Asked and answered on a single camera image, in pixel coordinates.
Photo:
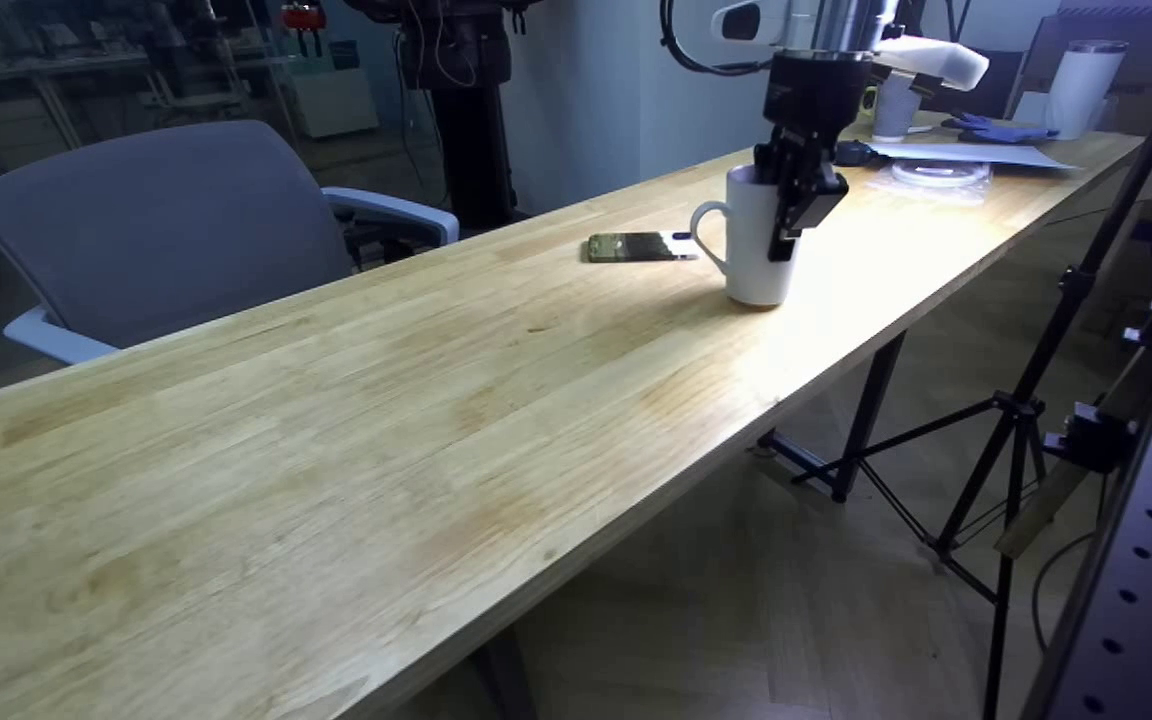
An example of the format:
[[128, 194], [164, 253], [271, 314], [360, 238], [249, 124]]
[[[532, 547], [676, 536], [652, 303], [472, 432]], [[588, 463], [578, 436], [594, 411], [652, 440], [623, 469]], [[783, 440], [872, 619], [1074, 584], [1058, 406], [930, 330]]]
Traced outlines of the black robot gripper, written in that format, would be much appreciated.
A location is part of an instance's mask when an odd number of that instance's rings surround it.
[[768, 259], [789, 264], [796, 240], [846, 198], [831, 168], [838, 135], [855, 122], [870, 66], [855, 54], [778, 54], [763, 92], [772, 135], [754, 149], [756, 179], [783, 183], [772, 215]]

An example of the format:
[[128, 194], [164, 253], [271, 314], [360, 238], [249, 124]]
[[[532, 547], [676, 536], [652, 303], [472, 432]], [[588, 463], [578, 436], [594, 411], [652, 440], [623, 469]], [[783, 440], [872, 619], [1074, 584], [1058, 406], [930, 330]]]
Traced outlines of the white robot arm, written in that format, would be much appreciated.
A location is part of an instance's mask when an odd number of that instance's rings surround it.
[[704, 66], [684, 54], [672, 27], [676, 0], [657, 0], [663, 54], [704, 78], [768, 78], [763, 122], [772, 135], [754, 154], [756, 179], [778, 190], [768, 227], [768, 259], [789, 264], [796, 240], [818, 227], [846, 198], [848, 179], [838, 171], [838, 142], [855, 122], [872, 66], [860, 54], [783, 48], [789, 15], [772, 0], [732, 0], [714, 11], [714, 27], [730, 44], [772, 44], [768, 61]]

